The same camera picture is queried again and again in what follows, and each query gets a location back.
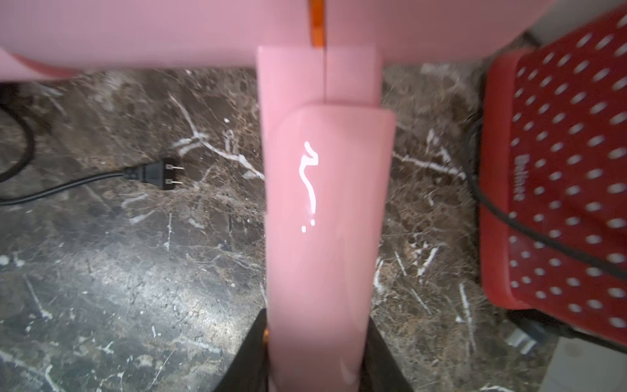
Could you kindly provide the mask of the pink hair dryer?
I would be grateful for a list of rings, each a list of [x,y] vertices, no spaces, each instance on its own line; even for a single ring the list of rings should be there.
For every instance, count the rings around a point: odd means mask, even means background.
[[[261,110],[268,341],[229,390],[356,391],[396,116],[388,64],[484,57],[547,1],[4,1],[1,78],[253,65]]]

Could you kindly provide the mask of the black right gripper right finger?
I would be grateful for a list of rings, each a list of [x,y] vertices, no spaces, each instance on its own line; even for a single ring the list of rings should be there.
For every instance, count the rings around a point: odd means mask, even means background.
[[[359,390],[362,392],[413,392],[394,360],[375,322],[369,319]]]

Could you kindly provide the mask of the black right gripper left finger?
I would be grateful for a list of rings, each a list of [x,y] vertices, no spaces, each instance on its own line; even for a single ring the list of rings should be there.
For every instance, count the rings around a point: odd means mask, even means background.
[[[269,331],[267,312],[262,309],[248,330],[215,392],[266,392],[269,390]]]

